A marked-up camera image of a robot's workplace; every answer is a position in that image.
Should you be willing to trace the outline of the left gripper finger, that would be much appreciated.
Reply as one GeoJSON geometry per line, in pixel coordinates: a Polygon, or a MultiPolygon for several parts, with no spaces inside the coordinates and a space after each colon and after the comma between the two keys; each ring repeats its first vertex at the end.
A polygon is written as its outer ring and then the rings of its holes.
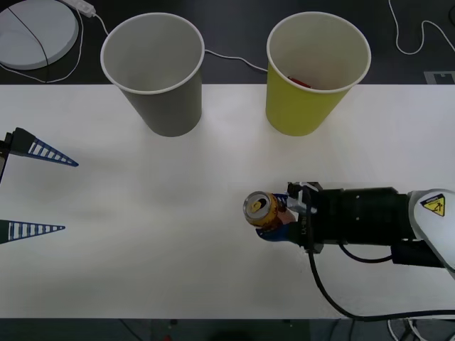
{"type": "Polygon", "coordinates": [[[12,133],[11,152],[13,155],[17,156],[34,158],[71,167],[79,166],[76,161],[22,128],[16,128],[12,133]]]}
{"type": "Polygon", "coordinates": [[[0,243],[5,244],[31,237],[38,237],[45,234],[63,231],[64,229],[65,226],[62,225],[1,220],[0,243]]]}

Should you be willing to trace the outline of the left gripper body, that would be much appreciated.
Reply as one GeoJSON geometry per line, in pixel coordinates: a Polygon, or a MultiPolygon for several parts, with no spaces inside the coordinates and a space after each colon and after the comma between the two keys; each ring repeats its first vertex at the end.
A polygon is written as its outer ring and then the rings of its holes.
{"type": "Polygon", "coordinates": [[[11,146],[12,146],[13,138],[14,138],[14,134],[8,132],[5,136],[5,139],[0,140],[0,159],[1,159],[0,181],[2,181],[2,179],[3,179],[6,164],[7,164],[9,155],[11,153],[11,146]]]}

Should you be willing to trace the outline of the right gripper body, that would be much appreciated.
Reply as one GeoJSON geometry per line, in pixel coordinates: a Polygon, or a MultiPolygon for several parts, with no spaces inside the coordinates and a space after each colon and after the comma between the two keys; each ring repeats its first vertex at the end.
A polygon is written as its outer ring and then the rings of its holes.
{"type": "Polygon", "coordinates": [[[321,188],[288,188],[288,208],[298,217],[289,223],[290,242],[320,254],[325,244],[337,244],[335,192],[321,188]]]}

